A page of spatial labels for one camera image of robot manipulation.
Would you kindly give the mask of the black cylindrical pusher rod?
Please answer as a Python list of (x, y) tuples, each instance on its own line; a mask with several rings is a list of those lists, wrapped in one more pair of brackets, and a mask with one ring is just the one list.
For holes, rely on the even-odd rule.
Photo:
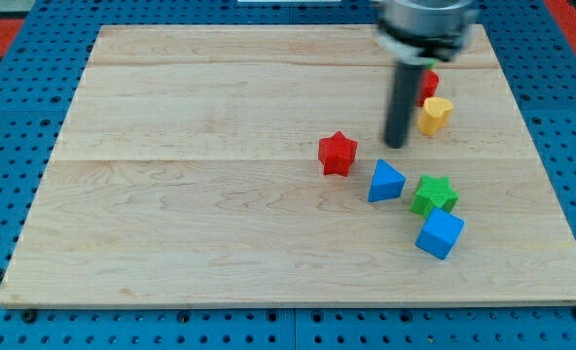
[(419, 98), (425, 64), (398, 61), (394, 70), (383, 129), (383, 141), (401, 149), (407, 141), (414, 105)]

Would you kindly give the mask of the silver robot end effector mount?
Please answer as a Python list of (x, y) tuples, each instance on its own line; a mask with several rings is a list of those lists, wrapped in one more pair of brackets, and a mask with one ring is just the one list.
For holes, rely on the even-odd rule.
[(468, 45), (473, 0), (380, 0), (378, 42), (403, 62), (450, 62)]

